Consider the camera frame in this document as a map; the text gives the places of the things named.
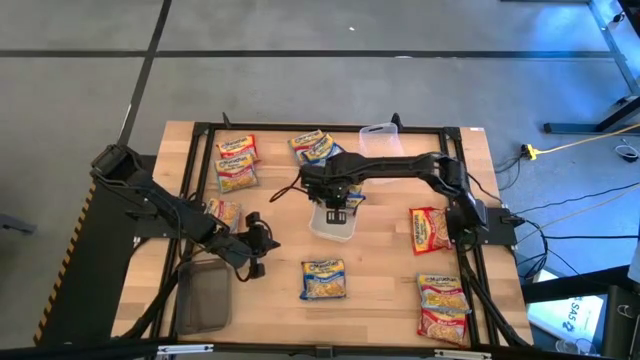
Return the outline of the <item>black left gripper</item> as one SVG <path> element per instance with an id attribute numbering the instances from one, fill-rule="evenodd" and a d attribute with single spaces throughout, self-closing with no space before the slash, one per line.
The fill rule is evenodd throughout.
<path id="1" fill-rule="evenodd" d="M 248 214 L 245 221 L 247 231 L 232 233 L 230 228 L 225 226 L 222 234 L 232 241 L 232 244 L 227 246 L 227 251 L 236 254 L 241 260 L 249 261 L 245 279 L 258 279 L 266 273 L 265 266 L 259 259 L 280 248 L 281 244 L 268 234 L 268 224 L 261 219 L 259 212 Z"/>

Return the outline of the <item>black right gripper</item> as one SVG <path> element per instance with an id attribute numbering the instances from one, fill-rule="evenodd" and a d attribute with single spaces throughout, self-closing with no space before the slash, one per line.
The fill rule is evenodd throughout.
<path id="1" fill-rule="evenodd" d="M 348 197 L 351 194 L 351 188 L 355 183 L 347 181 L 338 181 L 333 183 L 322 182 L 306 182 L 305 189 L 308 198 L 316 203 L 322 203 L 329 209 L 346 209 Z M 328 224 L 336 223 L 345 224 L 347 222 L 347 213 L 345 211 L 327 211 L 326 222 Z"/>

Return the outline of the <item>white plastic bin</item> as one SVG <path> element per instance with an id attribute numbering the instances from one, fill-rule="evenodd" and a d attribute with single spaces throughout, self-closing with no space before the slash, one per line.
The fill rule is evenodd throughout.
<path id="1" fill-rule="evenodd" d="M 355 233 L 357 216 L 349 209 L 345 210 L 346 222 L 344 224 L 330 224 L 327 222 L 328 209 L 323 203 L 314 203 L 309 229 L 316 236 L 345 243 L 349 241 Z"/>

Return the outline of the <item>blue Maruchan ramen pack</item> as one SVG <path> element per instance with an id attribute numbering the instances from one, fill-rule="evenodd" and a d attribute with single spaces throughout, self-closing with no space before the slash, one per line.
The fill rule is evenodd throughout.
<path id="1" fill-rule="evenodd" d="M 354 184 L 348 187 L 348 193 L 345 203 L 345 207 L 347 209 L 356 210 L 358 206 L 366 199 L 366 196 L 362 193 L 362 188 L 362 184 Z"/>
<path id="2" fill-rule="evenodd" d="M 343 153 L 344 149 L 335 142 L 330 134 L 324 134 L 316 143 L 302 153 L 306 164 L 324 166 L 327 160 Z"/>
<path id="3" fill-rule="evenodd" d="M 347 295 L 346 267 L 342 259 L 306 261 L 302 266 L 301 300 L 340 299 Z"/>
<path id="4" fill-rule="evenodd" d="M 238 231 L 242 212 L 240 204 L 212 198 L 208 201 L 205 212 L 223 221 L 230 228 L 231 233 Z"/>

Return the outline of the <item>pale-edged Maruchan ramen pack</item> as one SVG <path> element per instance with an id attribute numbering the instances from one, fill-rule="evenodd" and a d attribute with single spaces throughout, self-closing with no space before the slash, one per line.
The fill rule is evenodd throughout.
<path id="1" fill-rule="evenodd" d="M 320 129 L 317 129 L 312 132 L 299 135 L 288 141 L 289 147 L 293 151 L 294 159 L 299 165 L 305 163 L 303 153 L 309 150 L 323 136 L 324 133 Z"/>
<path id="2" fill-rule="evenodd" d="M 214 166 L 220 193 L 229 193 L 259 184 L 254 160 L 250 154 L 216 160 Z"/>
<path id="3" fill-rule="evenodd" d="M 461 314 L 471 312 L 458 277 L 417 274 L 416 282 L 424 309 Z"/>

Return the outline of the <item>clear plastic bin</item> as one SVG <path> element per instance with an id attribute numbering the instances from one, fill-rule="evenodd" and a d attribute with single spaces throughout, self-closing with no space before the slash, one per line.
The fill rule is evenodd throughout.
<path id="1" fill-rule="evenodd" d="M 398 126 L 392 122 L 363 127 L 359 131 L 359 153 L 365 157 L 404 157 Z"/>

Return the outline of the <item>black hazard-striped floor mat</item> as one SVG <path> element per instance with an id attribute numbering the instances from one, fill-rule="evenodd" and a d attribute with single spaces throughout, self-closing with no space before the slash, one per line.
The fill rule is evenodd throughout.
<path id="1" fill-rule="evenodd" d="M 35 345 L 111 337 L 138 221 L 151 212 L 152 206 L 133 190 L 90 183 L 33 335 Z"/>

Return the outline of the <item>black stand bar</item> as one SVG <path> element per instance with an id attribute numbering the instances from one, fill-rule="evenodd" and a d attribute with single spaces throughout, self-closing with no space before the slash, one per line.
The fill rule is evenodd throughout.
<path id="1" fill-rule="evenodd" d="M 610 287 L 619 287 L 629 292 L 640 288 L 640 284 L 628 277 L 629 266 L 619 266 L 585 274 L 562 277 L 521 287 L 525 303 L 564 300 L 573 297 L 601 295 Z"/>

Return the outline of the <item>white printed sign board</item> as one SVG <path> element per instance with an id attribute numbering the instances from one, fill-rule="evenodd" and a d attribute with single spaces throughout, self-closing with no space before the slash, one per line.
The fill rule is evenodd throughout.
<path id="1" fill-rule="evenodd" d="M 603 303 L 598 296 L 531 303 L 527 317 L 532 325 L 557 338 L 592 341 Z"/>

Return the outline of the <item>grey floor object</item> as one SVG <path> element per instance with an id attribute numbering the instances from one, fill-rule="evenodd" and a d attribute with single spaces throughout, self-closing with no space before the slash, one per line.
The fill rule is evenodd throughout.
<path id="1" fill-rule="evenodd" d="M 0 228 L 5 230 L 15 230 L 22 234 L 31 235 L 36 231 L 37 226 L 27 223 L 22 219 L 0 213 Z"/>

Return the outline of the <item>black aluminium table frame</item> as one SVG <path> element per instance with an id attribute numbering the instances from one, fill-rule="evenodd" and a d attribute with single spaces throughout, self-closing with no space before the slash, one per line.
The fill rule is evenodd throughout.
<path id="1" fill-rule="evenodd" d="M 160 143 L 154 179 L 179 195 L 196 123 L 168 122 Z M 445 198 L 417 179 L 366 183 L 367 201 L 357 215 L 351 240 L 338 243 L 324 240 L 309 229 L 312 204 L 301 193 L 288 192 L 269 203 L 276 190 L 297 175 L 297 164 L 287 141 L 323 128 L 348 151 L 359 150 L 359 126 L 317 124 L 213 125 L 213 145 L 245 134 L 255 134 L 258 142 L 259 186 L 240 190 L 223 198 L 241 203 L 246 211 L 259 211 L 272 227 L 282 246 L 263 260 L 266 277 L 240 283 L 232 280 L 231 323 L 220 331 L 185 336 L 185 342 L 214 344 L 215 352 L 311 353 L 318 345 L 331 345 L 335 356 L 366 354 L 376 356 L 431 357 L 435 349 L 453 345 L 421 337 L 416 333 L 420 317 L 415 274 L 458 274 L 455 253 L 440 250 L 414 256 L 410 249 L 408 209 L 422 206 L 444 207 Z M 441 149 L 449 140 L 449 154 L 464 151 L 470 170 L 485 189 L 497 194 L 489 146 L 483 128 L 460 128 L 461 145 L 454 145 L 454 129 L 445 135 L 428 128 L 407 127 L 400 142 L 407 155 Z M 532 342 L 525 306 L 510 251 L 501 246 L 483 250 L 490 293 L 500 311 L 517 333 Z M 341 258 L 346 263 L 347 298 L 304 301 L 301 291 L 301 262 Z"/>

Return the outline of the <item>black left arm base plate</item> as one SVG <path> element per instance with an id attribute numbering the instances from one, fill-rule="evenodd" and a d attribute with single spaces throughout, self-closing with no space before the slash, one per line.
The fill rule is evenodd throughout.
<path id="1" fill-rule="evenodd" d="M 135 235 L 141 238 L 177 238 L 185 236 L 187 228 L 197 218 L 192 214 L 129 212 L 128 217 L 136 221 Z"/>

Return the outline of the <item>silver metal bracket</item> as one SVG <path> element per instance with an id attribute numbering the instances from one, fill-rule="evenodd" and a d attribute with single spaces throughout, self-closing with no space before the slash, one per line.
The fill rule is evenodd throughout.
<path id="1" fill-rule="evenodd" d="M 448 360 L 493 360 L 491 353 L 452 349 L 435 349 L 434 357 Z"/>
<path id="2" fill-rule="evenodd" d="M 183 354 L 199 354 L 213 352 L 213 344 L 161 345 L 157 348 L 157 356 L 173 356 Z"/>

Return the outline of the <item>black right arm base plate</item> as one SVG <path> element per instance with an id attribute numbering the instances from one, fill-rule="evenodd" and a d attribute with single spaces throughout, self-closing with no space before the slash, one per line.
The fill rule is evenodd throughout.
<path id="1" fill-rule="evenodd" d="M 479 211 L 483 225 L 470 223 L 459 207 L 446 211 L 449 239 L 456 244 L 471 245 L 515 245 L 514 228 L 518 219 L 506 208 L 483 208 Z"/>

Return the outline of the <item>grey and black desk frame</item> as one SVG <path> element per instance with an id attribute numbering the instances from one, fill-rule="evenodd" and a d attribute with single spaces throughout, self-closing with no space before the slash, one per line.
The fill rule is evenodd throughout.
<path id="1" fill-rule="evenodd" d="M 613 105 L 613 112 L 597 124 L 545 123 L 543 130 L 547 134 L 597 136 L 628 134 L 630 136 L 640 136 L 640 85 L 638 80 L 633 77 L 632 71 L 627 65 L 626 57 L 611 33 L 610 25 L 615 23 L 615 19 L 612 19 L 610 23 L 605 23 L 605 19 L 597 7 L 596 0 L 579 0 L 579 2 L 583 2 L 589 7 L 594 20 L 600 28 L 604 41 L 613 54 L 616 65 L 630 89 L 630 94 L 617 100 Z"/>

